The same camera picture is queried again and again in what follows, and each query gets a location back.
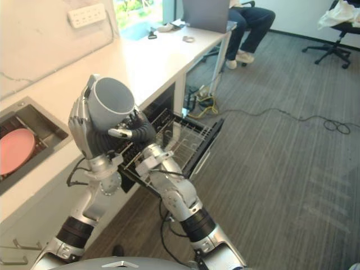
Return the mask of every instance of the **desk leg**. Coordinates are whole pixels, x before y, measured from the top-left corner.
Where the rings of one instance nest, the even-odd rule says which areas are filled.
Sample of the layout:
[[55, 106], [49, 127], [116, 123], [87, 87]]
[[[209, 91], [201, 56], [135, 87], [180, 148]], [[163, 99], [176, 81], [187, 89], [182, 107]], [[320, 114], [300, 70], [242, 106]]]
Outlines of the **desk leg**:
[[174, 113], [182, 115], [182, 107], [185, 96], [186, 73], [181, 74], [175, 81]]
[[226, 54], [227, 46], [229, 45], [230, 36], [231, 36], [231, 31], [228, 31], [226, 33], [226, 35], [224, 36], [223, 40], [221, 41], [218, 59], [216, 61], [214, 74], [213, 74], [213, 77], [211, 79], [212, 83], [210, 85], [210, 91], [209, 91], [210, 95], [215, 94], [216, 87], [218, 86], [218, 83], [219, 83], [219, 80], [220, 80], [220, 76], [218, 76], [218, 74], [220, 73], [221, 68], [222, 68], [222, 66], [224, 64], [225, 54]]

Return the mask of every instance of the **yellow cable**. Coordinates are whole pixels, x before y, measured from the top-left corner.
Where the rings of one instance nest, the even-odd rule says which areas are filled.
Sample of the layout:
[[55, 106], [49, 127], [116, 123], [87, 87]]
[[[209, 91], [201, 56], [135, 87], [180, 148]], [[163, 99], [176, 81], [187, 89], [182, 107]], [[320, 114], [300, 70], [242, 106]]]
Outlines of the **yellow cable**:
[[218, 114], [219, 111], [216, 108], [216, 101], [215, 98], [213, 96], [211, 97], [205, 97], [202, 100], [198, 100], [199, 102], [203, 102], [205, 100], [209, 100], [212, 99], [213, 100], [213, 104], [209, 107], [206, 107], [201, 113], [199, 113], [198, 115], [192, 115], [192, 114], [188, 114], [189, 117], [194, 118], [194, 119], [200, 119], [202, 118], [209, 110], [211, 110], [213, 112], [213, 114]]

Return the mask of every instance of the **black cable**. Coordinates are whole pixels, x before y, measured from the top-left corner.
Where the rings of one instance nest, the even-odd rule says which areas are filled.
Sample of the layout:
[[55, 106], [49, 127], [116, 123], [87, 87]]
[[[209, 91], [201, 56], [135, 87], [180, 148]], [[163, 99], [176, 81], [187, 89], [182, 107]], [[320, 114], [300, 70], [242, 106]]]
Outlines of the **black cable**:
[[171, 231], [173, 234], [175, 234], [176, 236], [179, 236], [179, 237], [188, 238], [187, 235], [182, 235], [181, 233], [176, 232], [176, 231], [171, 227], [171, 223], [172, 223], [172, 221], [169, 220], [169, 229], [170, 229], [170, 231]]
[[159, 201], [159, 214], [160, 214], [160, 217], [162, 219], [161, 221], [161, 227], [160, 227], [160, 237], [161, 237], [161, 243], [165, 249], [165, 251], [179, 264], [183, 265], [183, 266], [186, 266], [188, 267], [186, 264], [184, 264], [182, 261], [180, 261], [178, 258], [175, 257], [174, 254], [171, 253], [171, 251], [168, 249], [168, 247], [166, 246], [165, 244], [165, 240], [164, 240], [164, 224], [165, 222], [167, 221], [167, 218], [168, 218], [168, 214], [170, 213], [169, 211], [166, 212], [166, 215], [163, 216], [162, 213], [161, 213], [161, 203], [162, 203], [162, 199], [160, 199]]
[[209, 86], [209, 85], [211, 85], [212, 84], [212, 82], [214, 82], [220, 75], [221, 75], [221, 73], [223, 73], [222, 71], [220, 71], [219, 73], [218, 73], [218, 75], [216, 75], [216, 77], [214, 78], [214, 79], [212, 79], [209, 83], [207, 83], [207, 84], [204, 84], [204, 87], [205, 86]]
[[165, 174], [175, 174], [176, 176], [182, 176], [184, 178], [187, 178], [184, 174], [182, 173], [177, 173], [177, 172], [170, 172], [168, 170], [158, 170], [158, 169], [153, 169], [153, 170], [150, 170], [151, 172], [154, 172], [154, 173], [165, 173]]
[[169, 211], [167, 211], [166, 215], [163, 216], [163, 211], [161, 210], [161, 205], [162, 205], [162, 199], [160, 199], [160, 203], [159, 203], [159, 215], [160, 215], [161, 220], [164, 220], [164, 219], [165, 219], [165, 221], [169, 222], [169, 229], [170, 229], [170, 231], [171, 231], [173, 234], [175, 234], [176, 236], [179, 236], [179, 237], [184, 237], [184, 238], [186, 237], [186, 238], [188, 238], [187, 235], [182, 235], [181, 233], [176, 232], [176, 231], [171, 227], [171, 223], [172, 223], [171, 217], [166, 218], [166, 216], [169, 214]]
[[85, 159], [84, 157], [81, 158], [81, 159], [75, 164], [73, 170], [72, 170], [71, 173], [69, 174], [69, 176], [68, 176], [68, 178], [67, 178], [67, 180], [66, 180], [66, 184], [67, 184], [68, 187], [75, 186], [75, 185], [84, 185], [84, 186], [87, 186], [87, 185], [88, 185], [88, 183], [84, 183], [84, 182], [78, 182], [78, 181], [72, 182], [72, 181], [71, 181], [74, 173], [75, 173], [77, 170], [86, 170], [86, 171], [88, 171], [88, 172], [90, 171], [90, 170], [88, 170], [88, 169], [86, 169], [86, 168], [78, 167], [79, 164], [80, 164], [84, 159]]
[[351, 130], [350, 130], [350, 125], [354, 126], [354, 127], [357, 127], [357, 128], [360, 128], [360, 125], [357, 125], [357, 124], [354, 124], [354, 123], [343, 123], [343, 122], [340, 122], [340, 121], [337, 121], [337, 120], [332, 120], [332, 119], [329, 119], [329, 118], [326, 118], [322, 115], [312, 115], [310, 117], [307, 117], [307, 118], [297, 118], [293, 115], [291, 115], [289, 112], [285, 111], [285, 110], [281, 110], [279, 108], [268, 108], [268, 109], [265, 109], [257, 114], [253, 114], [253, 113], [250, 113], [250, 112], [247, 112], [247, 111], [244, 111], [244, 110], [241, 110], [241, 109], [229, 109], [229, 110], [224, 110], [223, 112], [217, 114], [217, 115], [212, 115], [212, 116], [207, 116], [207, 117], [216, 117], [216, 116], [219, 116], [219, 115], [223, 115], [225, 113], [232, 113], [232, 112], [241, 112], [241, 113], [244, 113], [246, 115], [249, 115], [249, 116], [261, 116], [269, 111], [278, 111], [279, 113], [282, 113], [282, 114], [285, 114], [287, 115], [288, 117], [298, 121], [298, 122], [307, 122], [311, 119], [314, 119], [314, 118], [320, 118], [322, 120], [324, 120], [323, 122], [323, 126], [328, 130], [328, 131], [337, 131], [341, 134], [344, 134], [344, 135], [349, 135], [351, 133]]

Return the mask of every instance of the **gray carpet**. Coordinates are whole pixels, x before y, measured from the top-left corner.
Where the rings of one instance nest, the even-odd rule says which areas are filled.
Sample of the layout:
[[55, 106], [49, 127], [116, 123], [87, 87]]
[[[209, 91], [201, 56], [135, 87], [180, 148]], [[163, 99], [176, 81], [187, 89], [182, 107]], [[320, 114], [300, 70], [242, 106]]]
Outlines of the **gray carpet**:
[[[226, 70], [216, 92], [220, 111], [258, 113], [278, 107], [296, 117], [319, 114], [360, 124], [360, 52], [348, 70], [335, 56], [301, 49], [316, 42], [268, 33], [247, 67]], [[187, 83], [212, 75], [215, 57]], [[198, 195], [249, 266], [263, 270], [346, 270], [360, 262], [360, 129], [327, 131], [271, 111], [259, 117], [229, 112], [212, 155], [194, 177]], [[202, 122], [211, 124], [216, 118]], [[171, 260], [161, 246], [158, 201], [140, 189], [88, 249], [85, 258], [111, 255]], [[165, 240], [180, 260], [192, 258], [188, 240]]]

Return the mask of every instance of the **laptop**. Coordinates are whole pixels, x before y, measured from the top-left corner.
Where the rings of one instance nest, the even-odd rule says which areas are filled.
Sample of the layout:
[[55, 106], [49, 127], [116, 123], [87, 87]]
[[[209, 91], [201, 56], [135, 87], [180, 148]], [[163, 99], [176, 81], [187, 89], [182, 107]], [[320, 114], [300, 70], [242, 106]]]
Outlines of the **laptop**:
[[230, 0], [182, 0], [189, 27], [226, 33]]

